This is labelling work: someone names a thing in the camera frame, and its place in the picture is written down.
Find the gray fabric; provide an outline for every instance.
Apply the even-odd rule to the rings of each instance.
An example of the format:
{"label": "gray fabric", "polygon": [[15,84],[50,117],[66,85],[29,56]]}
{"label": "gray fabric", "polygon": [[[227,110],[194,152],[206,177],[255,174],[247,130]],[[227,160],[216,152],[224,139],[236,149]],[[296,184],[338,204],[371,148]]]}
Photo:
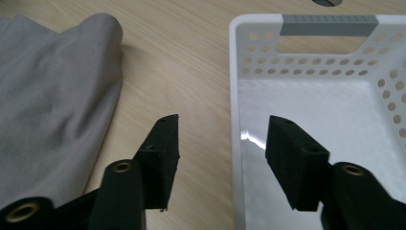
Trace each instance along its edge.
{"label": "gray fabric", "polygon": [[120,94],[122,37],[105,13],[62,34],[0,19],[0,209],[83,193]]}

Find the fabric fold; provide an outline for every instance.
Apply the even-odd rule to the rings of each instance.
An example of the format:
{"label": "fabric fold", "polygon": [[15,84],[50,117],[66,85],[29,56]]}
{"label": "fabric fold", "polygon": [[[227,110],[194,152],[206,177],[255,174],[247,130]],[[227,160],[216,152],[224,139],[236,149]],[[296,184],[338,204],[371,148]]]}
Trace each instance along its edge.
{"label": "fabric fold", "polygon": [[0,18],[0,209],[83,193],[122,86],[123,31],[90,16],[61,34]]}

